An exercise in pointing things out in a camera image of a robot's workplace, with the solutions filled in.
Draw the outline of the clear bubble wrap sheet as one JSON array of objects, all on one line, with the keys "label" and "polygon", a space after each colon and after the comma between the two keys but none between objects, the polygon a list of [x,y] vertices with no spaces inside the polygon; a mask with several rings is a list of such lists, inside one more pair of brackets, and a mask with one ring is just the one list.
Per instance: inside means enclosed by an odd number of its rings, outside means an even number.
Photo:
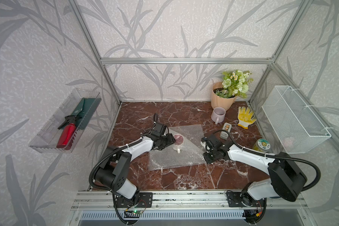
[{"label": "clear bubble wrap sheet", "polygon": [[164,170],[205,163],[204,148],[201,146],[201,139],[204,137],[201,125],[170,127],[169,132],[172,135],[181,134],[184,137],[181,153],[173,150],[173,145],[161,151],[151,151],[149,154],[149,170]]}]

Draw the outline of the white mug red inside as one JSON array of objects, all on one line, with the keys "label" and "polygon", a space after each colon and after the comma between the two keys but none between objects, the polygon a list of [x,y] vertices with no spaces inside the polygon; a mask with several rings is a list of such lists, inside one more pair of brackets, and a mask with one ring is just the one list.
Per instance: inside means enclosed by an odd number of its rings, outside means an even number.
[{"label": "white mug red inside", "polygon": [[177,153],[181,153],[181,149],[184,143],[184,137],[181,134],[175,134],[174,136],[175,142],[172,146],[173,150],[177,151]]}]

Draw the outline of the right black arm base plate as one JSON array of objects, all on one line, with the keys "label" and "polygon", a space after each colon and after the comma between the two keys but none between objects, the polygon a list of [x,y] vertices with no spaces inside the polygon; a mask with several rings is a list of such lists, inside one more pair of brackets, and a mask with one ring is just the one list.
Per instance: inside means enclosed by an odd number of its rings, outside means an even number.
[{"label": "right black arm base plate", "polygon": [[266,199],[255,200],[247,192],[226,191],[229,207],[260,208],[266,206]]}]

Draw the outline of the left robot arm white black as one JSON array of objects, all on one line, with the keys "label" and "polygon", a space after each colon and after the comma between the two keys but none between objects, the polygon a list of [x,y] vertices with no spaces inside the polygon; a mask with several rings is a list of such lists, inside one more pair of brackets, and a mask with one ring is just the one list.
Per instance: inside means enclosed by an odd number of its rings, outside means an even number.
[{"label": "left robot arm white black", "polygon": [[91,170],[89,185],[137,203],[139,189],[127,179],[131,162],[144,153],[163,150],[174,143],[175,138],[169,133],[168,126],[154,122],[139,139],[120,147],[108,147]]}]

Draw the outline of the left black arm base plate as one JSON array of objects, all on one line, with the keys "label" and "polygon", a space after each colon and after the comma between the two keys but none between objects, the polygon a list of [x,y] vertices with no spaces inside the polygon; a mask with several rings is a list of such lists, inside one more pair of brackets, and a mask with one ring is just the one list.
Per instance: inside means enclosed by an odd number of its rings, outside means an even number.
[{"label": "left black arm base plate", "polygon": [[137,206],[140,208],[152,207],[153,193],[152,192],[139,192],[131,198],[125,198],[124,196],[115,197],[114,203],[117,208],[129,208],[131,206]]}]

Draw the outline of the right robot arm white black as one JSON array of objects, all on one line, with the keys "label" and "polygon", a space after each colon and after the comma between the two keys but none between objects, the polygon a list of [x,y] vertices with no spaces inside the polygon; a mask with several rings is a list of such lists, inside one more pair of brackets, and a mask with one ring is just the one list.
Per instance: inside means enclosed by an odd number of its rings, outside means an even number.
[{"label": "right robot arm white black", "polygon": [[294,202],[298,195],[313,188],[321,179],[319,167],[307,160],[290,157],[285,152],[268,154],[238,144],[231,135],[224,142],[213,132],[201,139],[207,164],[219,160],[232,160],[256,168],[268,179],[251,182],[236,195],[245,206],[252,206],[261,199],[280,197]]}]

